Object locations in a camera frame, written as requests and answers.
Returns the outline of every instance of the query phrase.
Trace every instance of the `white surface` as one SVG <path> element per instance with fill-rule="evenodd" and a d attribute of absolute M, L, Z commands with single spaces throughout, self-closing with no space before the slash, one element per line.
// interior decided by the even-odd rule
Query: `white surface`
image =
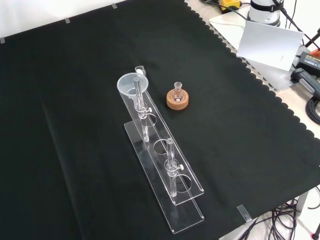
<path fill-rule="evenodd" d="M 304 33 L 247 21 L 237 56 L 289 71 Z"/>
<path fill-rule="evenodd" d="M 0 38 L 123 0 L 0 0 Z"/>
<path fill-rule="evenodd" d="M 294 0 L 285 0 L 284 6 L 289 14 L 292 17 L 293 10 L 294 10 L 295 1 Z M 317 30 L 320 28 L 320 21 L 319 21 L 319 11 L 317 8 L 320 8 L 320 1 L 319 0 L 297 0 L 296 4 L 296 11 L 294 15 L 294 22 L 300 27 L 309 37 L 313 37 Z M 250 7 L 241 7 L 238 12 L 243 16 L 248 15 Z M 214 24 L 214 27 L 223 35 L 225 36 L 227 32 L 229 32 L 230 37 L 228 41 L 232 44 L 235 49 L 238 49 L 239 42 L 242 37 L 243 29 L 245 27 L 245 20 L 242 19 L 237 14 L 230 12 L 227 14 L 212 14 L 208 16 L 210 19 L 210 23 Z M 285 28 L 286 26 L 286 17 L 281 13 L 280 14 L 280 21 L 281 21 L 281 28 Z M 303 37 L 304 42 L 307 43 L 308 39 Z M 320 38 L 315 41 L 318 46 L 320 46 Z M 310 51 L 316 49 L 316 47 L 312 44 L 309 48 Z"/>
<path fill-rule="evenodd" d="M 243 7 L 240 8 L 238 12 L 246 16 L 249 9 L 249 7 Z M 234 12 L 229 12 L 213 17 L 209 22 L 236 50 L 239 48 L 240 40 L 246 26 L 246 21 L 242 17 Z M 298 54 L 304 49 L 304 47 L 300 48 Z M 286 90 L 293 85 L 290 81 L 291 73 L 294 70 L 293 68 L 291 71 L 287 71 L 257 61 L 248 61 L 275 89 Z"/>

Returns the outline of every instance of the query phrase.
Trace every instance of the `acrylic stand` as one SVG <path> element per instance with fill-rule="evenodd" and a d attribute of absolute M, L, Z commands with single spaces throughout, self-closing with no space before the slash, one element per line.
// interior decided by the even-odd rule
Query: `acrylic stand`
<path fill-rule="evenodd" d="M 132 117 L 124 128 L 173 233 L 204 220 L 195 197 L 204 193 L 148 91 L 143 66 L 117 88 Z"/>

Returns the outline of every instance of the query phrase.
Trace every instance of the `table leg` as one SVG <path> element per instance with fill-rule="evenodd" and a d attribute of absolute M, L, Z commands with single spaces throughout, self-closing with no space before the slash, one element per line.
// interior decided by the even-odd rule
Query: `table leg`
<path fill-rule="evenodd" d="M 304 194 L 300 195 L 299 196 L 299 199 L 298 199 L 298 202 L 296 204 L 296 210 L 298 211 L 296 213 L 296 216 L 297 217 L 300 217 L 301 213 L 302 213 L 302 210 L 304 209 L 304 206 L 305 206 L 305 202 L 307 200 L 307 197 L 308 197 L 308 193 L 309 191 L 305 192 Z"/>

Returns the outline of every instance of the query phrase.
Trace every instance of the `funnel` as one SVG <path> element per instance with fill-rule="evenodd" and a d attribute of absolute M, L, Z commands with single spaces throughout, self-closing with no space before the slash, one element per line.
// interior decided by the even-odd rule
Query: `funnel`
<path fill-rule="evenodd" d="M 145 90 L 147 90 L 147 87 L 149 84 L 148 79 L 142 74 L 139 74 L 136 72 L 128 73 L 120 77 L 120 79 L 116 84 L 121 94 L 126 95 L 127 97 L 133 100 L 137 98 L 137 92 L 136 92 L 135 81 L 134 81 L 134 79 L 136 78 L 139 78 L 140 80 L 140 87 L 141 87 L 141 94 L 142 94 Z"/>

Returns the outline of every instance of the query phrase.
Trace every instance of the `black cable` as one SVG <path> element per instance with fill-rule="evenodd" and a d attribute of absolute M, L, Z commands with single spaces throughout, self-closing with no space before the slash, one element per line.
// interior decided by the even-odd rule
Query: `black cable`
<path fill-rule="evenodd" d="M 276 5 L 279 5 L 279 3 L 276 1 L 276 0 L 273 0 L 274 4 Z M 291 19 L 291 17 L 287 14 L 287 11 L 284 10 L 284 8 L 280 9 L 280 11 L 283 13 L 283 15 L 285 15 L 285 17 L 293 24 L 293 26 L 295 26 L 295 28 L 299 31 L 299 32 L 302 32 L 303 31 L 297 26 L 297 24 Z M 309 41 L 311 43 L 313 43 L 320 51 L 320 47 L 307 35 L 307 34 L 304 34 L 306 36 L 307 39 L 309 39 Z"/>
<path fill-rule="evenodd" d="M 320 28 L 318 29 L 318 31 L 316 31 L 317 33 L 313 36 L 312 40 L 316 41 L 319 37 L 320 37 Z M 312 42 L 307 42 L 305 47 L 309 47 L 312 44 Z"/>
<path fill-rule="evenodd" d="M 276 227 L 276 222 L 278 221 L 283 227 L 286 229 L 289 229 L 291 231 L 290 233 L 290 240 L 295 239 L 296 235 L 296 226 L 297 226 L 297 200 L 293 199 L 291 204 L 283 204 L 281 207 L 277 207 L 271 211 L 272 216 L 265 218 L 261 221 L 258 221 L 259 217 L 253 222 L 253 224 L 250 225 L 250 227 L 243 233 L 243 235 L 239 238 L 239 240 L 247 240 L 249 238 L 250 232 L 252 228 L 260 223 L 263 223 L 267 220 L 272 220 L 272 226 L 268 235 L 268 239 L 271 239 L 271 236 L 273 236 L 273 239 L 275 240 L 285 240 L 285 238 L 281 235 L 279 230 Z M 289 216 L 292 218 L 293 226 L 287 226 L 285 225 L 281 219 L 280 216 Z"/>
<path fill-rule="evenodd" d="M 291 65 L 292 65 L 292 67 L 294 68 L 294 69 L 297 69 L 297 67 L 293 64 L 293 63 L 291 63 Z"/>
<path fill-rule="evenodd" d="M 287 28 L 287 24 L 288 24 L 288 18 L 285 18 L 285 29 Z"/>
<path fill-rule="evenodd" d="M 212 1 L 210 1 L 210 0 L 205 1 L 205 3 L 206 3 L 206 4 L 212 4 L 212 5 L 220 6 L 220 7 L 222 7 L 222 8 L 226 8 L 226 9 L 228 9 L 229 11 L 238 14 L 240 17 L 242 17 L 244 20 L 247 21 L 247 19 L 246 19 L 243 15 L 241 15 L 239 12 L 237 12 L 236 10 L 233 10 L 232 8 L 230 8 L 230 7 L 228 7 L 228 6 L 223 6 L 223 5 L 219 4 L 219 3 L 212 2 Z"/>
<path fill-rule="evenodd" d="M 316 124 L 320 125 L 320 116 L 317 114 L 316 112 L 316 107 L 317 104 L 319 103 L 319 99 L 317 99 L 316 97 L 312 97 L 305 106 L 305 112 L 307 114 L 307 116 Z"/>
<path fill-rule="evenodd" d="M 295 0 L 295 3 L 294 3 L 293 14 L 292 14 L 292 17 L 291 17 L 292 20 L 293 20 L 294 17 L 295 17 L 296 7 L 297 7 L 297 0 Z"/>
<path fill-rule="evenodd" d="M 317 189 L 318 193 L 320 194 L 320 189 L 317 186 L 315 188 Z M 320 208 L 320 203 L 316 207 L 308 207 L 308 209 L 311 209 L 311 210 L 315 210 L 315 209 L 318 209 L 318 208 Z"/>

